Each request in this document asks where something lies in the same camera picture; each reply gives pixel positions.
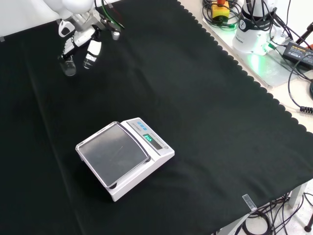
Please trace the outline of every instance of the black cloth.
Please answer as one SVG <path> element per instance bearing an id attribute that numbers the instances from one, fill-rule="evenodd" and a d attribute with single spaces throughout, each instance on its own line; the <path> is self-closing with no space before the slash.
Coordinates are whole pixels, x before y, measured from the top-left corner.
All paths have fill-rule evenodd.
<path id="1" fill-rule="evenodd" d="M 48 230 L 55 223 L 67 235 L 210 234 L 249 212 L 244 194 L 261 206 L 313 177 L 313 135 L 176 0 L 114 5 L 126 29 L 119 41 L 102 33 L 91 70 L 80 51 L 75 77 L 65 78 L 56 59 L 64 43 L 56 23 L 0 44 L 10 58 L 1 59 L 0 79 L 5 234 L 26 234 L 28 226 L 36 232 L 28 234 L 56 234 Z M 175 156 L 114 203 L 75 146 L 136 117 Z M 8 138 L 11 130 L 19 135 Z M 38 221 L 46 223 L 37 228 Z"/>

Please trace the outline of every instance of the weighing scale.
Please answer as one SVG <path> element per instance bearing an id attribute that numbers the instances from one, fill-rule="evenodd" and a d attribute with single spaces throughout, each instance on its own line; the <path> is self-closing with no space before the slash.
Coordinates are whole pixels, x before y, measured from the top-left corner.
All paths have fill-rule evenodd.
<path id="1" fill-rule="evenodd" d="M 76 146 L 113 201 L 174 156 L 174 150 L 143 120 L 113 122 Z"/>

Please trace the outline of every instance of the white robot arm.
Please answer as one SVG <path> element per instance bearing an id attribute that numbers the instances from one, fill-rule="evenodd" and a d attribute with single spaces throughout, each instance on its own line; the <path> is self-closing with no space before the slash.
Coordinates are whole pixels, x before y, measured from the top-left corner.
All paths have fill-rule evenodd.
<path id="1" fill-rule="evenodd" d="M 94 0 L 44 0 L 44 2 L 59 14 L 62 22 L 59 25 L 59 35 L 65 37 L 75 31 L 69 38 L 58 60 L 66 76 L 76 74 L 73 55 L 83 46 L 88 46 L 84 67 L 90 69 L 101 50 L 100 32 L 104 29 L 112 32 L 114 40 L 118 40 L 120 27 L 110 22 L 93 8 Z"/>
<path id="2" fill-rule="evenodd" d="M 271 15 L 276 9 L 277 0 L 245 0 L 241 19 L 233 39 L 233 46 L 244 53 L 263 55 L 268 45 L 271 28 Z M 272 36 L 276 33 L 273 27 Z"/>

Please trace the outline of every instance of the black power supply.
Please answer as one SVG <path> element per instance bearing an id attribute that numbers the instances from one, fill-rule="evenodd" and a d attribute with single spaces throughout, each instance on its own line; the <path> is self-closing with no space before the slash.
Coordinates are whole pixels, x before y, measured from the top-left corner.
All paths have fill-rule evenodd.
<path id="1" fill-rule="evenodd" d="M 301 60 L 301 58 L 306 55 L 312 56 L 307 56 L 306 58 Z M 303 65 L 309 69 L 313 68 L 313 51 L 305 47 L 301 47 L 298 44 L 288 43 L 284 51 L 283 57 L 293 63 L 297 63 L 299 60 L 301 60 L 301 62 L 299 63 L 300 65 Z"/>

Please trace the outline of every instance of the green lcd display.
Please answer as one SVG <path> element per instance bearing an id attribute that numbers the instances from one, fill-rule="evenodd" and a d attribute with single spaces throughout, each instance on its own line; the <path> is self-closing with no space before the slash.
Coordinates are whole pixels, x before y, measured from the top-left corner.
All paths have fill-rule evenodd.
<path id="1" fill-rule="evenodd" d="M 162 149 L 161 145 L 159 145 L 149 134 L 144 134 L 143 137 L 157 150 Z"/>

